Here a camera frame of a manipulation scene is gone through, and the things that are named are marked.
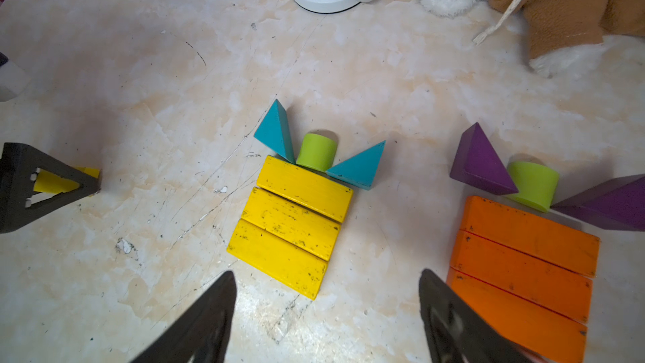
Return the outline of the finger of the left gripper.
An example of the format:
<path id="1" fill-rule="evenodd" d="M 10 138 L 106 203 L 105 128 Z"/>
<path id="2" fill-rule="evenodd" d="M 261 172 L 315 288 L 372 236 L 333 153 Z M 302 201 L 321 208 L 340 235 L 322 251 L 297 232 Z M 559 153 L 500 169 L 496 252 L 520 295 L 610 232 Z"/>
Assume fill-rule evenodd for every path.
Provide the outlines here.
<path id="1" fill-rule="evenodd" d="M 70 193 L 35 193 L 30 177 L 40 170 L 81 186 Z M 98 193 L 100 181 L 99 169 L 72 167 L 33 146 L 6 143 L 1 157 L 1 232 L 19 230 L 59 208 Z"/>

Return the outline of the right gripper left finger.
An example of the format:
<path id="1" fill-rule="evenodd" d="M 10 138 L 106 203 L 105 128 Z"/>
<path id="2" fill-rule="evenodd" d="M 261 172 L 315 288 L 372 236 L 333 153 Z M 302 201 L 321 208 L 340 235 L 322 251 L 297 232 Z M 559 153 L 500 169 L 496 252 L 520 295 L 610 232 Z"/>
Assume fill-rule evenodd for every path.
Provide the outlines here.
<path id="1" fill-rule="evenodd" d="M 223 273 L 135 362 L 223 362 L 237 298 L 234 273 Z"/>

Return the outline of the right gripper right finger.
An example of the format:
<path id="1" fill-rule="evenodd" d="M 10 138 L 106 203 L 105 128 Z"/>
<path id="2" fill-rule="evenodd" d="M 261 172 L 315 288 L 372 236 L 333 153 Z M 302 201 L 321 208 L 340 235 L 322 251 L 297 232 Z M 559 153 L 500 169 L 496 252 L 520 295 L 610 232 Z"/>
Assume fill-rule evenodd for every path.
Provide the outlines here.
<path id="1" fill-rule="evenodd" d="M 418 282 L 420 315 L 433 362 L 529 362 L 432 270 Z"/>

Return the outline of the small yellow block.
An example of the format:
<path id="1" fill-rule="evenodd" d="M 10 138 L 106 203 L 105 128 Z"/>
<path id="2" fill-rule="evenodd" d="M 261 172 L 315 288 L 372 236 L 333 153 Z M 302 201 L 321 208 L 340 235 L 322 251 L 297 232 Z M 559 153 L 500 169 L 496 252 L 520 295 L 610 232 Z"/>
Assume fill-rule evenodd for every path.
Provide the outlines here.
<path id="1" fill-rule="evenodd" d="M 35 193 L 70 193 L 81 186 L 76 181 L 42 170 L 32 173 L 30 179 L 34 182 Z"/>

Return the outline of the orange rectangular block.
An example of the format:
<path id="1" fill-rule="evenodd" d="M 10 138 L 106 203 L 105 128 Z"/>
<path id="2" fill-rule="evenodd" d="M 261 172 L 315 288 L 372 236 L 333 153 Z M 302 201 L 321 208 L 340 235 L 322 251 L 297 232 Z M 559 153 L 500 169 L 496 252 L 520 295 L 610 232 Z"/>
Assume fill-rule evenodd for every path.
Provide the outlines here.
<path id="1" fill-rule="evenodd" d="M 456 237 L 450 266 L 581 324 L 588 322 L 589 278 L 464 230 Z"/>

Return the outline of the yellow long block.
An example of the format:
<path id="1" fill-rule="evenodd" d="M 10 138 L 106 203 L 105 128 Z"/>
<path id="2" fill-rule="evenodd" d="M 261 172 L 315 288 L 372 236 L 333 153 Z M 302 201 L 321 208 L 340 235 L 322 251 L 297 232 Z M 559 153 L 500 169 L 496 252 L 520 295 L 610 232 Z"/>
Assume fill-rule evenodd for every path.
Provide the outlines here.
<path id="1" fill-rule="evenodd" d="M 227 247 L 228 253 L 315 300 L 327 272 L 325 260 L 241 219 Z"/>
<path id="2" fill-rule="evenodd" d="M 261 188 L 253 188 L 243 220 L 330 261 L 340 224 Z"/>
<path id="3" fill-rule="evenodd" d="M 274 156 L 265 158 L 257 186 L 338 223 L 344 223 L 354 194 L 351 188 Z"/>

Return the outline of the orange trapezoid block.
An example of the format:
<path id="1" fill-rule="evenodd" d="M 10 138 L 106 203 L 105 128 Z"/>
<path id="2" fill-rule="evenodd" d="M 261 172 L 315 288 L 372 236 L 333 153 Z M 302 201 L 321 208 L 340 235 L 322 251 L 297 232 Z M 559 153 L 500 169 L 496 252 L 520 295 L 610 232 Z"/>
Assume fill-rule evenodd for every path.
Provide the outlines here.
<path id="1" fill-rule="evenodd" d="M 470 196 L 460 228 L 582 276 L 596 276 L 601 240 L 552 220 Z"/>

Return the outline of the yellow long block top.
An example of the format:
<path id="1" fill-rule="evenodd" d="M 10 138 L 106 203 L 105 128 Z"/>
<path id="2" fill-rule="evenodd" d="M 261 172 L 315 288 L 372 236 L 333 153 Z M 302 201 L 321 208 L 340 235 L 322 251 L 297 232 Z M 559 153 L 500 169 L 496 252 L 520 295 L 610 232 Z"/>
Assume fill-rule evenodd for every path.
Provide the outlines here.
<path id="1" fill-rule="evenodd" d="M 330 261 L 340 224 L 261 188 L 253 188 L 243 220 Z"/>

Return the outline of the purple triangle block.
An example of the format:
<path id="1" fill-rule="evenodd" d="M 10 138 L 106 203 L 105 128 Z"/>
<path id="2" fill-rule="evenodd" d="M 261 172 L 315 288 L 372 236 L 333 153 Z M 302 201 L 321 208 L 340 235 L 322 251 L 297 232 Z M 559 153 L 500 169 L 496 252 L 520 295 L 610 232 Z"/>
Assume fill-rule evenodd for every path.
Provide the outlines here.
<path id="1" fill-rule="evenodd" d="M 644 175 L 605 181 L 551 208 L 603 230 L 643 232 Z"/>
<path id="2" fill-rule="evenodd" d="M 479 123 L 463 132 L 449 176 L 494 195 L 518 193 L 516 184 Z"/>

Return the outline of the teal triangle block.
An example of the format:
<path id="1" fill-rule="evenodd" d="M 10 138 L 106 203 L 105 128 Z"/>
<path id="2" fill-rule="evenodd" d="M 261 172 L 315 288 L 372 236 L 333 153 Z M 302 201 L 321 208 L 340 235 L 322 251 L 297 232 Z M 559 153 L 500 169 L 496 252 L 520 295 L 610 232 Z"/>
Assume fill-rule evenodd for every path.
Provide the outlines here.
<path id="1" fill-rule="evenodd" d="M 254 134 L 255 139 L 294 164 L 296 162 L 287 111 L 276 99 Z"/>
<path id="2" fill-rule="evenodd" d="M 329 168 L 326 174 L 355 187 L 371 190 L 385 146 L 386 141 L 382 141 L 356 156 Z"/>

